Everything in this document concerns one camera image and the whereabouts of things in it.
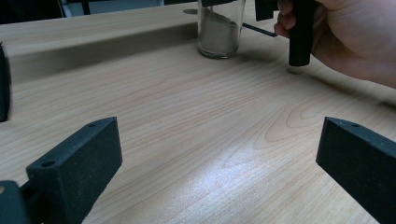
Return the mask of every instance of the wooden table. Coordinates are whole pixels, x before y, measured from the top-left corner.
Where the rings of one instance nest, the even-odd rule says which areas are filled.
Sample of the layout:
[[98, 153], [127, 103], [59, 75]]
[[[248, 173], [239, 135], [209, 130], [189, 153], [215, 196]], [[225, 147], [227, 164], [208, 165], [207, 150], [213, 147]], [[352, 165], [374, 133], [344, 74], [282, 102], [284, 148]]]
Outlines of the wooden table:
[[[275, 20], [244, 21], [272, 30]], [[0, 26], [12, 73], [0, 179], [116, 116], [123, 165], [85, 223], [375, 223], [315, 163], [326, 116], [396, 139], [395, 90], [248, 29], [230, 60], [198, 53], [196, 4]]]

